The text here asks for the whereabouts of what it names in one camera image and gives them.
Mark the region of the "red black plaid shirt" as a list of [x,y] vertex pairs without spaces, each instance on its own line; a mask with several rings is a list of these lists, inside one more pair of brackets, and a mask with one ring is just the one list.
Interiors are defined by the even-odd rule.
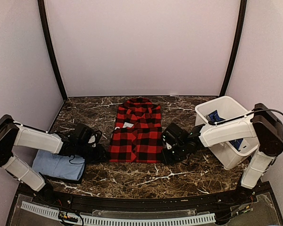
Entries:
[[161,107],[147,98],[134,98],[120,104],[108,153],[110,162],[160,163]]

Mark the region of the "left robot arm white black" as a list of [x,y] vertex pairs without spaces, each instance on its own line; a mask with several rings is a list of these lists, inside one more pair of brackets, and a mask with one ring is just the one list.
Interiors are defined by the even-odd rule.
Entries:
[[38,196],[45,204],[54,205],[57,194],[51,191],[52,186],[46,177],[13,154],[13,148],[23,146],[60,156],[80,156],[85,163],[98,163],[109,159],[100,144],[101,136],[100,130],[82,123],[66,134],[47,132],[21,124],[6,114],[0,118],[0,168],[39,192]]

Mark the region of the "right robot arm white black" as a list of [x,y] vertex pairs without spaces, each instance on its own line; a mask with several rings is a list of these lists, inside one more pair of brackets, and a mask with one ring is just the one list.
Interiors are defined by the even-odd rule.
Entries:
[[258,103],[243,115],[222,121],[208,120],[195,125],[190,132],[171,123],[162,133],[165,148],[162,162],[174,164],[203,148],[213,150],[215,145],[230,141],[255,140],[254,156],[240,179],[240,187],[232,192],[231,200],[242,204],[250,195],[261,176],[283,152],[283,123],[275,116],[282,114]]

